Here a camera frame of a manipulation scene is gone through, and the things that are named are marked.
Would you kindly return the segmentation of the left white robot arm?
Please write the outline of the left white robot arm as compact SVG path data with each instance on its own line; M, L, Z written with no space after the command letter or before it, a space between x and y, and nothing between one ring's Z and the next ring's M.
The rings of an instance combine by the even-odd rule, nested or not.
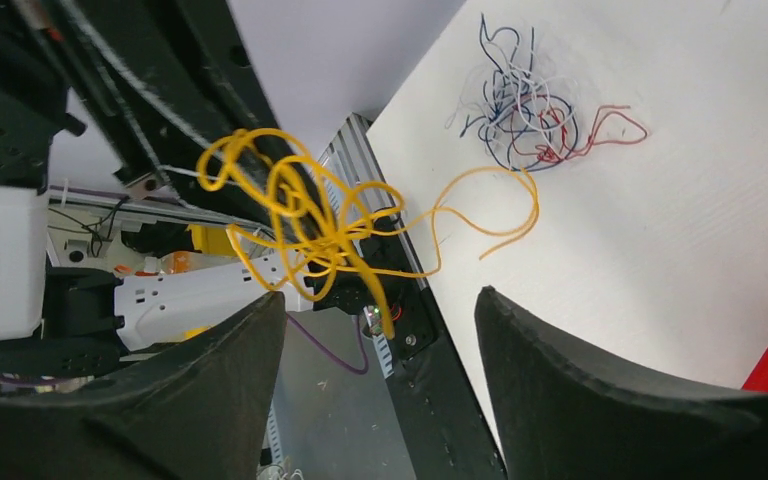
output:
M265 226L247 193L196 183L234 129L276 125L224 1L0 1L0 374L103 375L131 351L223 322L264 294L238 263L152 277L46 264L49 155L86 126L132 198L170 187L190 208Z

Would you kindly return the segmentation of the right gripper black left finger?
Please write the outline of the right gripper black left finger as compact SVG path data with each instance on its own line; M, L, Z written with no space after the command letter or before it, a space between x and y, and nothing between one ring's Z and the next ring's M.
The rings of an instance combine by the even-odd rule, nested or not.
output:
M268 293L70 393L0 398L0 479L253 479L286 330Z

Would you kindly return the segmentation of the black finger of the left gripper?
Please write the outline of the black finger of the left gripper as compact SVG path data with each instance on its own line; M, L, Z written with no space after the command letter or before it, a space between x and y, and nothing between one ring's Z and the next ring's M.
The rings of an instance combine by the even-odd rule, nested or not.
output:
M276 162L295 153L278 123L224 1L63 1L59 60L93 119L137 175L153 173L188 207L267 224L269 214L228 184L197 181L216 141L261 130L238 165L264 189Z

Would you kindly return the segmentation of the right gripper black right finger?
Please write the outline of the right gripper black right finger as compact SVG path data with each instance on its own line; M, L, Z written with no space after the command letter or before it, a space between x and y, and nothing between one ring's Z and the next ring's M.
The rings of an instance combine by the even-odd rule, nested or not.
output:
M492 287L474 311L511 479L768 479L768 393L624 359Z

